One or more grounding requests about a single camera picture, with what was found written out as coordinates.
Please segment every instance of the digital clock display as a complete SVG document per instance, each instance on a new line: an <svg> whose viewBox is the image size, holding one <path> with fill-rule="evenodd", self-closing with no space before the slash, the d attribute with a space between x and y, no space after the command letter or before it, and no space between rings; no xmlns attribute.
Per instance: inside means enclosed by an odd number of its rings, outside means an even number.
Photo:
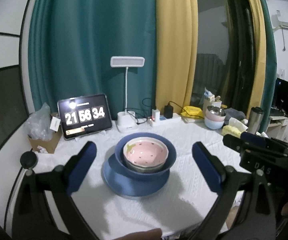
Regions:
<svg viewBox="0 0 288 240"><path fill-rule="evenodd" d="M83 96L57 103L65 139L112 128L106 96Z"/></svg>

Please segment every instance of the blue gripper pad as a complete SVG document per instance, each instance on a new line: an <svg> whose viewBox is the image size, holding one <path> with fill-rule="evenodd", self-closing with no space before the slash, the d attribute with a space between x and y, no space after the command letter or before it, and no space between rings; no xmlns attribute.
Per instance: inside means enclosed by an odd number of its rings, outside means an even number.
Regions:
<svg viewBox="0 0 288 240"><path fill-rule="evenodd" d="M211 155L201 142L193 144L192 155L210 190L221 193L226 172L220 160Z"/></svg>
<svg viewBox="0 0 288 240"><path fill-rule="evenodd" d="M80 188L89 168L91 167L96 157L96 152L97 149L95 143L88 141L80 150L78 155L73 156L75 158L74 161L76 164L68 177L68 185L66 188L66 193L68 195L78 191Z"/></svg>
<svg viewBox="0 0 288 240"><path fill-rule="evenodd" d="M266 140L263 137L257 136L255 134L251 134L248 132L243 132L240 135L240 139L244 142L248 142L251 145L255 145L257 147L266 148Z"/></svg>

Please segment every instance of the blue bowl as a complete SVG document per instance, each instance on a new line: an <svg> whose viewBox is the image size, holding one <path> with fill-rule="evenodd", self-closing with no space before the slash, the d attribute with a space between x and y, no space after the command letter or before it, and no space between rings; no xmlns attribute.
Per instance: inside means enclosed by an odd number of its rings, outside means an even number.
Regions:
<svg viewBox="0 0 288 240"><path fill-rule="evenodd" d="M222 122L215 122L215 121L208 119L206 116L204 117L204 122L205 122L205 125L211 130L220 129L224 125L224 120Z"/></svg>
<svg viewBox="0 0 288 240"><path fill-rule="evenodd" d="M129 168L127 168L125 159L124 159L124 154L123 154L123 147L124 145L131 139L137 138L137 137L151 137L160 140L163 142L167 149L168 149L168 157L166 159L166 162L164 163L163 167L159 172L156 173L139 173L136 171L132 171ZM130 135L127 135L123 137L118 144L115 147L115 157L118 163L124 168L124 170L133 178L135 179L153 179L154 177L161 176L164 172L168 171L173 164L175 163L176 160L176 150L174 145L164 138L163 136L154 134L154 133L146 133L146 132L140 132L140 133L132 133Z"/></svg>

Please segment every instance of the black power adapter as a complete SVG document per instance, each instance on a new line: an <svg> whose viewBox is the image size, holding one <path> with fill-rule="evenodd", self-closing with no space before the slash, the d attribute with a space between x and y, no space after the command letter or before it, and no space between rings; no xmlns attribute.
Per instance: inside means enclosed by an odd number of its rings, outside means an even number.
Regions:
<svg viewBox="0 0 288 240"><path fill-rule="evenodd" d="M166 119L173 118L173 110L174 108L168 103L167 106L164 106L164 117Z"/></svg>

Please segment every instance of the green curtain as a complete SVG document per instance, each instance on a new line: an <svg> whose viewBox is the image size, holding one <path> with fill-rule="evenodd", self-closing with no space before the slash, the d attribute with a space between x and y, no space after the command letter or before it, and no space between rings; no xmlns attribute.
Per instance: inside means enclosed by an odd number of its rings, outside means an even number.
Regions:
<svg viewBox="0 0 288 240"><path fill-rule="evenodd" d="M277 59L274 33L271 26L271 19L268 11L266 0L260 0L265 21L265 33L266 33L266 70L265 70L265 84L262 97L261 108L264 110L263 120L261 122L259 132L266 131L269 124L269 113L271 110L271 103L273 101L276 71L277 71Z"/></svg>
<svg viewBox="0 0 288 240"><path fill-rule="evenodd" d="M28 51L36 110L105 93L116 118L124 108L125 68L111 68L111 56L145 57L143 68L129 69L128 107L149 110L142 100L155 102L156 0L36 0Z"/></svg>

